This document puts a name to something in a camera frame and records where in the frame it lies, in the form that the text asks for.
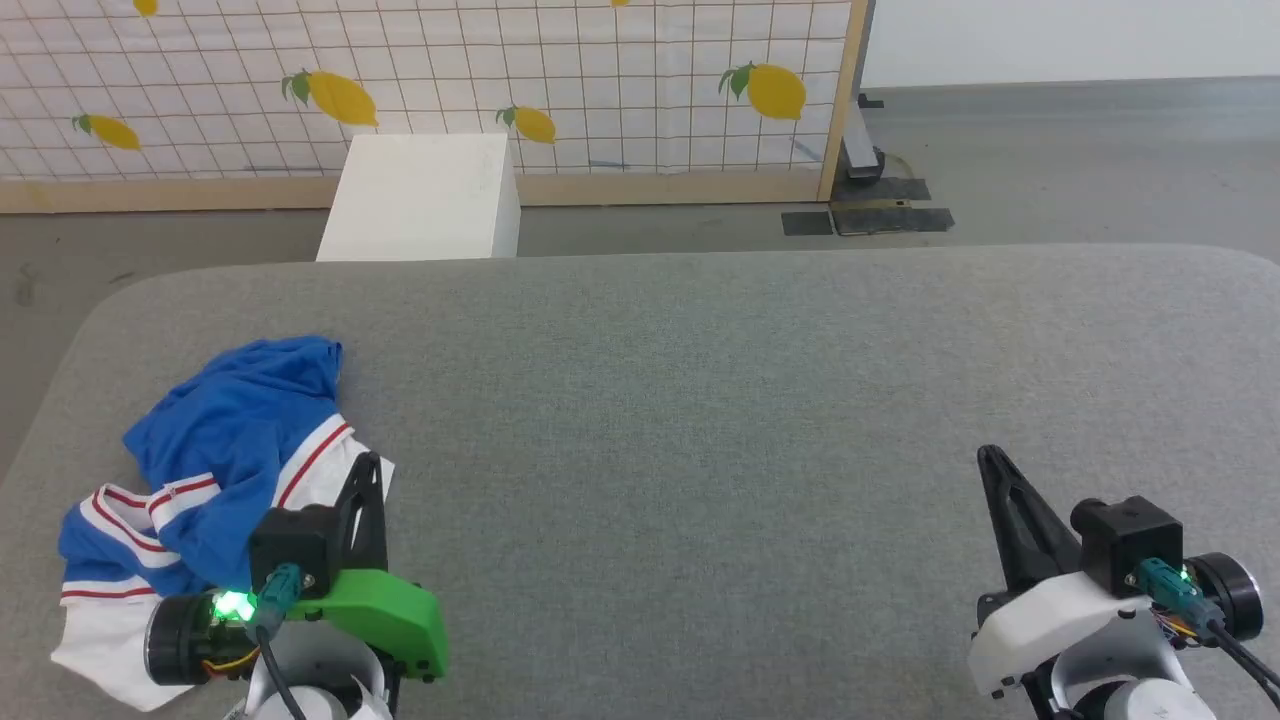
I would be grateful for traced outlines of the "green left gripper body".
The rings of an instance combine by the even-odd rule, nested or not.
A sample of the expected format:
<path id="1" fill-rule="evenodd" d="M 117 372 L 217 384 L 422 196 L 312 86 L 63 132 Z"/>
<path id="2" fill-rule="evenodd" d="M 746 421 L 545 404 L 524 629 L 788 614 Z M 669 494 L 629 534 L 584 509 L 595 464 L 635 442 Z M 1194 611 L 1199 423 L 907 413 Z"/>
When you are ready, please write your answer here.
<path id="1" fill-rule="evenodd" d="M 300 600 L 294 621 L 325 621 L 388 656 L 413 679 L 444 678 L 451 643 L 436 597 L 381 569 L 344 569 L 323 597 Z"/>

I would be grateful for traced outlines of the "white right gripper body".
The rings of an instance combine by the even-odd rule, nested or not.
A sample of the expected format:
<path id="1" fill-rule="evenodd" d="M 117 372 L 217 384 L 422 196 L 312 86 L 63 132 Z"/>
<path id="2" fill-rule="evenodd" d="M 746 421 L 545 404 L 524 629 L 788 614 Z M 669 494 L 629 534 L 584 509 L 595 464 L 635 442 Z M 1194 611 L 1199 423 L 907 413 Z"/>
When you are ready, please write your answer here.
<path id="1" fill-rule="evenodd" d="M 991 694 L 1011 678 L 1048 665 L 1048 696 L 1079 700 L 1105 682 L 1172 679 L 1172 647 L 1144 594 L 1116 598 L 1084 573 L 1050 578 L 996 609 L 966 656 L 977 691 Z"/>

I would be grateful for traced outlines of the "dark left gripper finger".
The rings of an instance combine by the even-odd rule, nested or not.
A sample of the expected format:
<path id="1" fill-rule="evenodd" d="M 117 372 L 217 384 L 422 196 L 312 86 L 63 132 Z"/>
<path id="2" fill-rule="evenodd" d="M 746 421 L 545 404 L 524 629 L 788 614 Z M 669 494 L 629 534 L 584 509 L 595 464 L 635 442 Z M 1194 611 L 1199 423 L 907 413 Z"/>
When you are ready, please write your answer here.
<path id="1" fill-rule="evenodd" d="M 388 569 L 385 491 L 381 456 L 375 451 L 360 454 L 334 505 L 339 571 Z"/>

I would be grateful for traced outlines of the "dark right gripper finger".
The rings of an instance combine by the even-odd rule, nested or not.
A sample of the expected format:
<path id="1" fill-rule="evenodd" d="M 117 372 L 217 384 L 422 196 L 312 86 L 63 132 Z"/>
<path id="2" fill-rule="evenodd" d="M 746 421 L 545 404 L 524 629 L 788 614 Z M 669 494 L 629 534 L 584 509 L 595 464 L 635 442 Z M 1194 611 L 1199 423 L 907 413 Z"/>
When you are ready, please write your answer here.
<path id="1" fill-rule="evenodd" d="M 1009 455 L 984 445 L 975 459 L 1007 592 L 1079 571 L 1079 539 Z"/>

